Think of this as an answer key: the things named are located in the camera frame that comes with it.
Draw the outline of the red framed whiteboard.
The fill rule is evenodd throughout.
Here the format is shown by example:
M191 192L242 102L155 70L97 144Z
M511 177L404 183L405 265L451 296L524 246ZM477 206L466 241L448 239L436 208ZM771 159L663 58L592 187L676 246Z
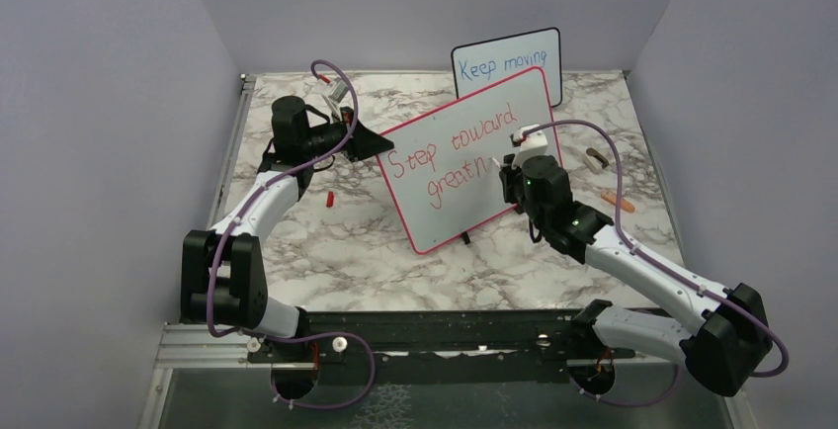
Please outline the red framed whiteboard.
M512 210L491 157L502 163L511 133L553 118L545 74L530 67L384 131L394 148L377 162L413 251Z

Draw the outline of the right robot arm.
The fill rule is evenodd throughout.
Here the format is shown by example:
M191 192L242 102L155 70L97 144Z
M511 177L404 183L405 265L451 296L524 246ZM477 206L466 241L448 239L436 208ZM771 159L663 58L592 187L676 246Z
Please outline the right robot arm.
M568 174L554 157L516 159L510 153L500 164L502 195L527 216L532 241L617 278L665 312L595 300L573 320L570 343L578 354L639 351L680 366L721 396L737 395L758 377L774 343L757 290L710 281L645 250L608 215L573 199Z

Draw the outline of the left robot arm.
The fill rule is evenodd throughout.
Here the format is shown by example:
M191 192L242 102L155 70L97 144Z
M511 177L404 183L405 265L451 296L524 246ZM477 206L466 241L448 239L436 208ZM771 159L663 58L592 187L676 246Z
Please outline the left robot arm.
M190 231L182 251L182 317L272 335L276 351L291 361L306 355L311 336L300 326L301 308L270 297L261 245L302 198L317 162L336 153L363 161L394 148L350 107L333 107L313 126L308 117L318 113L297 96L273 103L273 137L248 196L210 229Z

